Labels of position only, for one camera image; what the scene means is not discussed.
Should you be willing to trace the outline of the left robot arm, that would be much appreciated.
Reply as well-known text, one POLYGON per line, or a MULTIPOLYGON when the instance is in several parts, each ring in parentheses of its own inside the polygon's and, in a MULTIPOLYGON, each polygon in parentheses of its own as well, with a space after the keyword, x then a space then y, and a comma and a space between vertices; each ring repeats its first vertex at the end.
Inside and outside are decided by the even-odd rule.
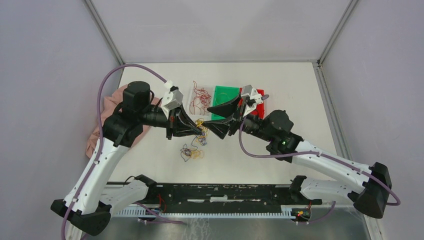
POLYGON ((122 101, 104 121, 96 148, 78 182, 65 198, 51 204, 51 210, 65 222, 86 235, 97 236, 127 206, 156 200, 155 181, 141 175, 110 194, 103 191, 144 127, 164 128, 168 139, 201 133, 183 108, 179 88, 170 83, 166 88, 160 105, 154 105, 155 95, 144 81, 131 82, 123 90, 122 101))

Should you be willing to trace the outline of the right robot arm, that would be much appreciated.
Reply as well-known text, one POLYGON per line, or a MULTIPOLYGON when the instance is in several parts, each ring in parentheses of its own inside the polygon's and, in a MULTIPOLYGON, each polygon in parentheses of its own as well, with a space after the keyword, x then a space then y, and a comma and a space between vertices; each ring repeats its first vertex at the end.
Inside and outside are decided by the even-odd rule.
POLYGON ((289 199, 295 204, 306 200, 329 200, 351 203, 360 213, 381 219, 389 197, 393 195, 388 167, 380 162, 367 165, 328 153, 292 132, 293 122, 284 110, 274 110, 260 118, 252 112, 257 100, 248 96, 208 108, 219 120, 204 122, 204 126, 223 139, 234 134, 248 135, 267 142, 266 158, 274 158, 313 169, 329 177, 316 180, 297 176, 289 189, 289 199))

